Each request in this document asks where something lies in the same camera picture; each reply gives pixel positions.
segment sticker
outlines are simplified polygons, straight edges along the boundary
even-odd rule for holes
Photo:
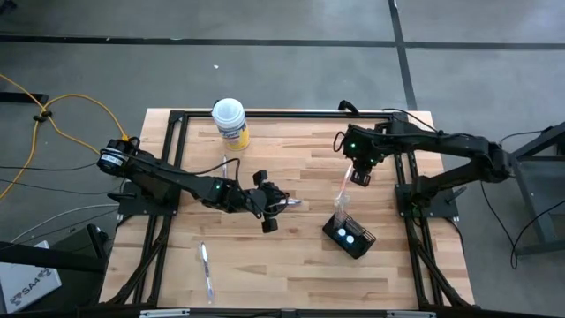
[[[218,130],[226,142],[226,146],[231,150],[241,150],[249,144],[249,129],[247,129],[246,122],[237,129],[225,130],[218,127]]]
[[[121,166],[124,163],[123,161],[117,159],[116,157],[114,157],[112,155],[102,155],[102,157],[100,159],[105,160],[107,162],[114,163],[118,166]]]

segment wire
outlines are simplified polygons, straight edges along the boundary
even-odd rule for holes
[[[488,206],[488,208],[491,210],[491,212],[493,212],[494,217],[496,217],[496,220],[498,221],[498,223],[501,225],[502,229],[504,230],[504,233],[506,233],[506,237],[508,238],[508,241],[510,241],[510,245],[514,244],[514,240],[512,239],[512,237],[510,236],[509,231],[506,229],[506,226],[504,226],[504,223],[502,222],[502,220],[498,217],[498,214],[496,213],[496,211],[494,211],[493,206],[491,205],[491,202],[488,200],[488,197],[486,197],[486,192],[485,192],[485,186],[483,184],[483,181],[480,181],[480,189],[483,192],[483,196],[485,197],[485,201],[486,201],[486,205]]]
[[[50,188],[50,187],[46,187],[46,186],[40,186],[40,185],[30,185],[30,184],[26,184],[23,182],[14,182],[14,181],[10,181],[10,180],[6,180],[6,179],[2,179],[0,178],[0,182],[7,182],[10,183],[11,185],[18,185],[18,186],[27,186],[27,187],[32,187],[35,189],[42,189],[42,190],[47,190],[47,191],[53,191],[53,192],[62,192],[62,193],[70,193],[70,194],[81,194],[81,195],[101,195],[101,194],[106,194],[106,193],[110,193],[112,191],[114,191],[115,189],[117,189],[119,186],[113,187],[110,190],[106,190],[106,191],[102,191],[102,192],[98,192],[98,193],[82,193],[79,191],[73,191],[73,190],[64,190],[64,189],[56,189],[56,188]]]
[[[19,238],[23,237],[24,235],[26,235],[26,234],[29,233],[30,231],[33,231],[33,230],[35,230],[35,229],[37,229],[37,228],[39,228],[39,227],[42,227],[43,225],[45,225],[45,224],[47,224],[47,223],[49,223],[49,222],[51,222],[51,221],[53,221],[53,220],[55,220],[55,219],[61,217],[61,216],[66,216],[66,215],[68,215],[68,214],[70,214],[70,213],[79,212],[79,211],[86,210],[86,209],[90,209],[90,208],[106,208],[106,207],[117,207],[117,206],[119,206],[119,204],[97,204],[97,205],[91,205],[91,206],[86,206],[86,207],[81,207],[81,208],[70,209],[70,210],[65,211],[65,212],[63,212],[63,213],[59,213],[59,214],[56,215],[56,216],[50,217],[49,219],[47,219],[47,220],[45,220],[45,221],[43,221],[43,222],[41,222],[41,223],[35,225],[34,227],[32,227],[32,228],[29,229],[29,230],[23,231],[23,232],[22,232],[21,234],[19,234],[15,239],[13,239],[12,241],[10,241],[10,243],[14,243],[14,242],[17,241]]]
[[[106,107],[104,104],[102,104],[101,102],[96,101],[95,99],[93,99],[93,98],[91,98],[91,97],[88,97],[88,96],[86,96],[86,95],[80,95],[80,94],[68,94],[68,95],[59,96],[59,97],[57,97],[57,98],[55,98],[55,99],[53,99],[53,100],[47,102],[45,105],[41,105],[41,103],[40,103],[39,101],[37,101],[37,99],[35,99],[35,97],[34,97],[33,95],[31,95],[31,93],[29,93],[29,92],[28,92],[25,88],[23,88],[20,84],[18,84],[18,83],[16,83],[16,82],[14,82],[13,80],[7,78],[7,77],[4,76],[3,74],[0,74],[0,78],[6,80],[7,82],[9,82],[10,84],[12,84],[13,86],[17,87],[20,91],[24,92],[27,96],[29,96],[29,98],[31,98],[32,101],[34,101],[34,102],[37,104],[37,106],[40,107],[40,109],[41,109],[40,115],[43,113],[43,111],[46,111],[47,108],[48,108],[50,105],[52,105],[54,102],[60,101],[60,100],[62,100],[62,99],[64,99],[64,98],[68,98],[68,97],[78,97],[78,98],[83,98],[83,99],[86,99],[86,100],[88,100],[88,101],[90,101],[90,102],[93,102],[93,103],[95,103],[95,104],[101,106],[104,110],[106,110],[106,112],[109,113],[109,115],[112,117],[112,119],[114,119],[114,122],[116,123],[117,128],[118,128],[119,131],[122,133],[122,139],[128,140],[127,135],[125,134],[124,129],[123,129],[122,126],[119,124],[119,122],[117,121],[116,116],[112,113],[112,111],[111,111],[108,107]],[[75,141],[75,142],[79,143],[80,145],[82,145],[82,146],[84,146],[84,147],[87,147],[87,148],[93,150],[93,151],[98,155],[98,150],[97,150],[96,148],[92,147],[91,145],[85,143],[85,142],[82,141],[82,140],[79,140],[79,139],[77,139],[77,138],[74,138],[74,137],[72,137],[72,136],[70,136],[70,135],[68,135],[68,134],[66,134],[66,133],[64,133],[64,132],[62,132],[62,131],[57,127],[57,125],[55,124],[55,120],[53,120],[53,118],[51,118],[51,116],[47,116],[47,119],[48,119],[49,122],[53,125],[53,128],[55,129],[55,131],[56,131],[58,134],[60,134],[61,136],[65,137],[65,138],[67,138],[67,139],[69,139],[69,140]],[[27,168],[27,166],[29,165],[29,163],[30,163],[30,162],[32,161],[32,159],[34,158],[38,127],[39,127],[39,122],[36,121],[35,124],[34,124],[34,130],[33,130],[33,134],[32,134],[32,146],[31,146],[29,155],[28,155],[28,157],[27,157],[26,163],[24,163],[23,168]],[[24,173],[24,170],[25,170],[25,169],[21,169],[21,170],[18,172],[18,174],[16,175],[16,177],[15,177],[12,181],[13,181],[13,182],[17,182],[17,181],[19,180],[19,178],[21,177],[21,175]],[[3,199],[4,196],[11,190],[11,188],[12,188],[13,185],[14,185],[13,182],[10,183],[10,184],[2,191],[2,193],[0,193],[0,200]]]
[[[543,215],[551,212],[554,208],[559,207],[561,204],[565,203],[565,200],[560,201],[559,203],[554,204],[551,208],[548,208],[546,210],[544,210],[543,212],[541,212],[540,214],[538,214],[536,217],[532,218],[531,221],[529,221],[520,231],[520,233],[518,234],[518,237],[516,238],[516,241],[514,243],[512,243],[512,252],[510,252],[510,266],[512,266],[512,269],[517,269],[518,268],[518,256],[516,255],[516,246],[518,245],[518,242],[520,241],[520,239],[522,238],[522,235],[524,234],[524,232],[530,227],[530,225],[532,225],[534,222],[536,222],[540,217],[542,217]]]
[[[381,124],[377,124],[375,126],[375,128],[381,128],[381,127],[387,127],[388,125],[390,125],[389,122],[387,123],[381,123]],[[477,137],[477,136],[473,136],[471,134],[468,133],[464,133],[464,132],[455,132],[455,133],[444,133],[443,131],[438,131],[435,132],[436,134],[423,134],[423,133],[380,133],[380,132],[375,132],[371,129],[368,128],[362,128],[356,125],[352,125],[354,127],[357,128],[358,133],[360,134],[364,134],[365,136],[368,137],[372,137],[372,136],[380,136],[380,137],[387,137],[388,139],[393,139],[395,137],[419,137],[419,138],[432,138],[432,139],[436,139],[436,140],[446,140],[446,139],[451,139],[451,138],[455,138],[455,137],[459,137],[459,136],[465,136],[468,138],[474,138],[474,139],[479,139],[482,137]]]
[[[150,161],[148,161],[148,160],[141,159],[141,158],[139,158],[139,157],[137,157],[137,156],[135,156],[135,155],[128,155],[128,154],[125,154],[125,153],[123,153],[123,152],[117,152],[117,151],[111,151],[111,150],[108,150],[108,149],[102,149],[102,150],[100,150],[100,154],[101,154],[101,155],[104,155],[104,154],[123,155],[123,156],[126,156],[126,157],[128,157],[128,158],[131,158],[131,159],[133,159],[133,160],[139,161],[139,162],[141,162],[141,163],[146,163],[146,164],[148,164],[148,165],[150,165],[150,166],[152,166],[152,167],[154,167],[154,168],[156,168],[156,169],[158,169],[158,170],[163,170],[163,171],[167,171],[167,172],[170,172],[170,173],[176,173],[176,174],[193,175],[193,176],[198,176],[198,175],[201,175],[201,174],[209,173],[210,171],[214,171],[214,170],[216,170],[216,169],[222,167],[223,165],[226,165],[226,164],[228,164],[228,163],[233,163],[233,162],[235,162],[235,161],[237,161],[237,162],[239,161],[239,158],[231,158],[231,159],[229,159],[229,160],[227,160],[227,161],[225,161],[225,162],[223,162],[223,163],[217,164],[216,166],[214,166],[214,167],[212,167],[212,168],[210,168],[210,169],[206,169],[206,170],[204,170],[204,171],[190,172],[190,171],[184,171],[184,170],[173,170],[173,169],[165,168],[165,167],[162,167],[162,166],[160,166],[160,165],[155,165],[155,163],[152,163],[152,162],[150,162]]]
[[[416,119],[416,120],[417,120],[417,121],[419,121],[420,123],[422,123],[422,125],[424,125],[424,126],[426,126],[426,127],[430,128],[430,129],[431,129],[432,131],[434,131],[434,132],[436,132],[436,133],[438,132],[438,130],[437,130],[437,129],[435,129],[435,128],[433,128],[433,126],[431,126],[431,125],[429,125],[429,124],[425,123],[425,122],[424,122],[424,121],[423,121],[422,119],[420,119],[420,118],[418,118],[418,117],[414,116],[414,115],[413,115],[413,114],[411,114],[411,113],[410,113],[409,111],[406,111],[406,110],[400,110],[400,109],[393,109],[393,108],[386,108],[386,109],[382,109],[382,110],[396,110],[396,111],[400,111],[400,112],[403,112],[404,114],[406,114],[406,115],[408,115],[408,116],[410,116],[410,117],[412,117],[412,118]]]
[[[108,214],[112,214],[112,213],[114,213],[114,212],[116,212],[116,211],[117,211],[117,208],[115,208],[115,209],[113,209],[113,210],[111,210],[111,211],[108,211],[108,212],[101,213],[101,214],[99,214],[99,215],[97,215],[97,216],[92,216],[92,217],[89,217],[89,218],[87,218],[87,219],[84,219],[84,220],[81,220],[81,221],[78,221],[78,222],[75,222],[75,223],[66,225],[66,226],[64,226],[64,227],[57,228],[57,229],[55,229],[55,230],[53,230],[53,231],[48,231],[47,233],[43,233],[43,234],[40,234],[40,235],[34,235],[34,236],[33,236],[32,238],[30,238],[30,239],[26,239],[26,240],[21,241],[21,242],[19,242],[19,243],[12,243],[12,244],[14,244],[14,245],[12,245],[12,246],[6,246],[6,247],[3,247],[3,248],[0,248],[0,251],[3,251],[3,250],[5,250],[5,249],[11,248],[11,247],[16,246],[16,245],[25,244],[25,243],[27,243],[27,242],[33,241],[34,239],[46,237],[46,236],[48,236],[49,234],[53,234],[53,233],[55,233],[55,232],[68,229],[68,228],[73,227],[73,226],[75,226],[75,225],[78,225],[78,224],[81,224],[81,223],[84,223],[84,222],[88,222],[88,221],[90,221],[90,220],[94,220],[95,218],[98,218],[98,217],[101,217],[101,216],[107,216]]]
[[[531,133],[542,133],[543,130],[539,130],[539,131],[532,131],[532,132],[516,132],[516,133],[511,133],[510,135],[504,137],[501,139],[501,141],[498,142],[499,145],[501,145],[502,148],[502,143],[504,142],[504,140],[514,137],[514,136],[521,136],[521,135],[525,135],[525,134],[531,134]]]
[[[457,226],[457,223],[455,223],[451,218],[445,217],[445,219],[446,221],[448,221],[453,225],[453,227],[457,231],[457,234],[459,234],[459,240],[461,241],[461,248],[463,249],[463,254],[465,254],[465,242],[463,242],[463,234],[461,233],[461,230],[459,230],[459,226]]]
[[[0,169],[22,169],[22,170],[39,170],[39,171],[76,171],[94,166],[96,163],[89,163],[76,168],[65,168],[65,169],[48,169],[48,168],[36,168],[36,167],[13,167],[13,166],[0,166]]]
[[[340,135],[342,135],[342,136],[345,138],[345,133],[343,133],[343,132],[337,132],[337,133],[335,134],[335,137],[334,137],[334,146],[333,146],[334,152],[339,152],[340,150],[342,150],[343,140],[342,140],[342,142],[340,142],[339,148],[335,148],[335,143],[337,142],[337,137],[339,137]]]
[[[504,232],[506,233],[506,236],[508,237],[508,240],[510,241],[510,245],[512,245],[512,251],[510,252],[510,266],[512,267],[512,269],[517,269],[518,268],[518,257],[516,255],[516,246],[518,245],[518,242],[520,241],[520,239],[522,238],[522,235],[524,234],[524,232],[534,223],[536,222],[540,217],[542,217],[543,215],[551,212],[554,208],[559,207],[561,204],[565,203],[565,200],[560,201],[559,203],[553,205],[551,208],[548,208],[546,210],[544,210],[543,212],[539,213],[536,217],[532,218],[520,231],[520,233],[518,234],[518,237],[516,238],[516,240],[513,240],[510,237],[510,234],[508,232],[508,230],[506,229],[506,226],[504,226],[504,223],[502,223],[501,219],[498,217],[498,214],[494,211],[493,207],[491,206],[491,203],[489,202],[488,198],[486,197],[486,192],[485,192],[485,188],[483,186],[483,182],[480,182],[480,187],[481,190],[483,191],[483,195],[485,196],[485,200],[486,200],[486,204],[488,205],[488,207],[490,208],[490,210],[493,212],[494,216],[496,217],[496,220],[498,220],[498,223],[501,225],[502,229],[504,230]]]

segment yellow cable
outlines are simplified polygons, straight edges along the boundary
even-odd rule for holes
[[[117,118],[116,118],[116,116],[114,116],[114,114],[112,113],[112,111],[111,111],[108,107],[106,107],[106,105],[102,104],[101,102],[96,101],[94,98],[88,97],[88,96],[86,96],[86,95],[80,95],[80,94],[68,94],[68,95],[59,96],[59,97],[57,97],[57,98],[55,98],[55,99],[53,99],[53,100],[47,102],[45,105],[41,105],[41,103],[40,103],[37,99],[35,99],[35,97],[34,97],[33,95],[31,95],[31,94],[30,94],[25,88],[23,88],[20,84],[14,82],[14,81],[11,80],[11,79],[8,79],[8,78],[5,77],[3,74],[0,74],[0,78],[6,80],[7,82],[9,82],[10,84],[12,84],[13,86],[17,87],[17,88],[18,88],[19,90],[21,90],[22,92],[24,92],[26,95],[28,95],[29,98],[31,98],[31,99],[37,104],[37,106],[39,106],[39,107],[41,108],[40,115],[42,114],[43,111],[47,110],[47,108],[48,108],[51,104],[53,104],[54,102],[60,101],[60,100],[62,100],[62,99],[64,99],[64,98],[67,98],[67,97],[84,98],[84,99],[86,99],[86,100],[88,100],[88,101],[90,101],[90,102],[93,102],[93,103],[99,105],[100,107],[102,107],[104,110],[106,110],[106,112],[108,112],[108,114],[112,117],[112,119],[114,119],[114,122],[116,123],[117,128],[118,128],[119,131],[122,133],[122,139],[123,139],[123,140],[127,140],[127,139],[128,139],[127,134],[125,133],[125,131],[124,131],[124,129],[122,128],[122,126],[120,125],[120,123],[117,121]],[[77,139],[77,138],[74,138],[74,137],[72,137],[72,136],[70,136],[70,135],[68,135],[68,134],[66,134],[66,133],[64,133],[64,132],[62,132],[62,131],[57,127],[57,125],[55,124],[55,120],[53,120],[53,118],[48,117],[48,120],[49,120],[49,122],[53,125],[53,128],[55,128],[55,131],[56,131],[58,134],[60,134],[61,136],[65,137],[66,139],[75,141],[75,142],[79,143],[80,145],[91,149],[92,151],[94,151],[94,153],[95,153],[96,155],[99,155],[99,154],[100,154],[99,151],[98,151],[96,148],[94,148],[93,146],[91,146],[91,145],[85,143],[85,142],[82,141],[82,140],[79,140],[79,139]],[[26,164],[24,164],[23,169],[21,169],[21,170],[18,172],[18,174],[17,174],[16,177],[12,180],[12,182],[11,182],[11,183],[4,189],[4,191],[0,194],[0,200],[10,191],[10,189],[11,189],[11,188],[13,187],[13,185],[14,185],[14,182],[17,182],[17,181],[19,180],[19,178],[21,177],[21,175],[24,173],[24,170],[27,168],[27,166],[29,165],[29,163],[30,163],[30,162],[32,161],[32,159],[34,158],[35,144],[36,144],[36,138],[37,138],[37,131],[38,131],[38,128],[39,128],[39,122],[35,122],[35,125],[34,125],[34,132],[33,132],[33,135],[32,135],[32,148],[31,148],[31,151],[29,152],[29,156],[27,157]]]
[[[102,108],[103,108],[104,110],[106,110],[106,112],[112,117],[112,119],[114,120],[114,123],[116,123],[117,129],[119,129],[120,132],[122,133],[122,139],[123,139],[123,140],[127,140],[127,139],[128,139],[127,134],[126,134],[125,131],[124,131],[124,128],[122,128],[122,126],[120,125],[120,123],[117,121],[117,118],[116,118],[116,116],[114,115],[114,113],[112,113],[112,111],[111,111],[106,105],[104,105],[104,104],[101,103],[101,102],[96,101],[96,100],[95,100],[94,98],[92,98],[92,97],[89,97],[89,96],[86,96],[86,95],[81,95],[81,94],[67,94],[67,95],[59,96],[59,97],[57,97],[57,98],[55,98],[55,99],[52,99],[51,101],[47,102],[47,103],[45,104],[45,110],[46,110],[49,106],[51,106],[52,103],[57,102],[57,101],[60,101],[60,100],[62,100],[62,99],[64,99],[64,98],[67,98],[67,97],[83,98],[83,99],[86,99],[86,100],[88,100],[88,101],[90,101],[90,102],[93,102],[93,103],[95,103],[96,105],[102,107]]]

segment white lid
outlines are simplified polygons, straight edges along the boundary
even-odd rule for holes
[[[233,128],[245,120],[244,106],[236,99],[224,98],[212,109],[212,117],[221,128]]]

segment black box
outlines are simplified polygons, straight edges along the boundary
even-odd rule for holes
[[[359,225],[359,223],[353,220],[353,218],[349,215],[347,215],[341,227],[334,228],[334,217],[335,216],[332,216],[326,225],[324,225],[322,229],[324,233],[333,239],[337,245],[344,249],[345,252],[351,255],[354,259],[358,259],[363,256],[377,238],[363,226]],[[340,229],[345,230],[344,235],[340,235],[338,233]],[[353,237],[352,243],[347,242],[346,239],[348,236]]]

